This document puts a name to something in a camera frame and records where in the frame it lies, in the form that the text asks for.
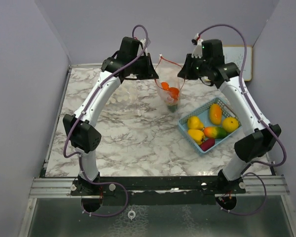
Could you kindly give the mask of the clear zip bag orange zipper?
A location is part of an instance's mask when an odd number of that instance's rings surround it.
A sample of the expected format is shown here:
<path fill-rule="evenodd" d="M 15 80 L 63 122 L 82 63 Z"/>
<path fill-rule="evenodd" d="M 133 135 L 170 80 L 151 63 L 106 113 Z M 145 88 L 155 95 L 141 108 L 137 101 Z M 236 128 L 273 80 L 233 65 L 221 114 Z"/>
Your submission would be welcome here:
<path fill-rule="evenodd" d="M 181 90 L 185 84 L 185 79 L 177 76 L 178 72 L 182 69 L 182 65 L 166 59 L 162 54 L 159 55 L 159 61 L 155 65 L 159 79 L 155 80 L 157 93 L 165 106 L 177 104 L 179 107 Z M 178 100 L 170 97 L 169 92 L 161 88 L 161 82 L 167 82 L 169 87 L 176 87 L 180 90 Z"/>

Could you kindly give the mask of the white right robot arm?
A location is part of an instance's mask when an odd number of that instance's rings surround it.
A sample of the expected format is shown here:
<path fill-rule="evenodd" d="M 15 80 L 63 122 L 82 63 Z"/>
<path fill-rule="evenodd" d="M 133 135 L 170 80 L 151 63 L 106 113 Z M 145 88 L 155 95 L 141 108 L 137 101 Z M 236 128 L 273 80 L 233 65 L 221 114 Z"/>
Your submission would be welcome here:
<path fill-rule="evenodd" d="M 219 39 L 193 40 L 195 49 L 188 54 L 178 77 L 197 80 L 207 77 L 228 99 L 243 128 L 245 137 L 234 144 L 235 157 L 219 171 L 217 188 L 228 193 L 249 164 L 270 151 L 281 128 L 263 115 L 245 87 L 242 72 L 235 63 L 226 63 Z"/>

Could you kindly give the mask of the orange toy pepper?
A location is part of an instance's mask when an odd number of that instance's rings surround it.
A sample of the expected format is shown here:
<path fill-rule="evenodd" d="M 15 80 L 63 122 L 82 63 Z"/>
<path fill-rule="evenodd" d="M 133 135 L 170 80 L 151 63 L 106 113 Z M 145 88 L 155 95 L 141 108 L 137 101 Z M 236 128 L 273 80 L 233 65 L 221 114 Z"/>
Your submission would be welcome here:
<path fill-rule="evenodd" d="M 163 89 L 163 90 L 166 90 L 166 91 L 168 91 L 169 90 L 169 84 L 167 83 L 167 82 L 161 82 L 161 88 Z"/>

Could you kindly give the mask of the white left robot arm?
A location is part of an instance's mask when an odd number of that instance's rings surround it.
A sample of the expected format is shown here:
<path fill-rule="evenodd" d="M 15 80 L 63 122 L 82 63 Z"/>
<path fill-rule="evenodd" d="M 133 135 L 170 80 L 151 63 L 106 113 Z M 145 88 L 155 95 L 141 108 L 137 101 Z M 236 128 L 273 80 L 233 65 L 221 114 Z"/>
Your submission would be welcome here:
<path fill-rule="evenodd" d="M 96 148 L 102 136 L 95 127 L 101 111 L 130 75 L 138 80 L 159 78 L 147 52 L 149 43 L 147 38 L 138 40 L 124 37 L 120 49 L 102 63 L 99 77 L 81 106 L 73 115 L 66 114 L 63 118 L 67 136 L 65 144 L 71 144 L 75 149 L 74 154 L 79 157 L 79 176 L 84 179 L 82 189 L 89 195 L 95 194 L 99 189 L 99 182 L 96 180 L 99 176 Z"/>

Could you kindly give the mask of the orange toy pumpkin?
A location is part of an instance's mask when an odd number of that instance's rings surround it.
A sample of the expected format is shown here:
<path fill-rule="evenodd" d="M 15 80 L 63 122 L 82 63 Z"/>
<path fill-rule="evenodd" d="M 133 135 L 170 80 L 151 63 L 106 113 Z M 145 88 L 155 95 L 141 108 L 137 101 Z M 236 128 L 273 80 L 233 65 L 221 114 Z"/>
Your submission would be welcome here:
<path fill-rule="evenodd" d="M 180 90 L 178 88 L 170 87 L 168 92 L 171 98 L 173 98 L 174 100 L 178 100 L 180 94 Z"/>

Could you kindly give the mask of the orange yellow toy mango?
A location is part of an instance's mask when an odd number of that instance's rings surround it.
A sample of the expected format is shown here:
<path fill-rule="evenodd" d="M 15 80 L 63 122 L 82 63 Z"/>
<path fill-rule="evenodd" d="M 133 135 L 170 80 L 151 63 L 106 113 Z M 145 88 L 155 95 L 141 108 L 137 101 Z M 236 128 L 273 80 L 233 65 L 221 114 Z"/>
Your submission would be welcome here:
<path fill-rule="evenodd" d="M 209 109 L 209 119 L 212 124 L 220 125 L 222 122 L 222 109 L 218 104 L 212 104 Z"/>

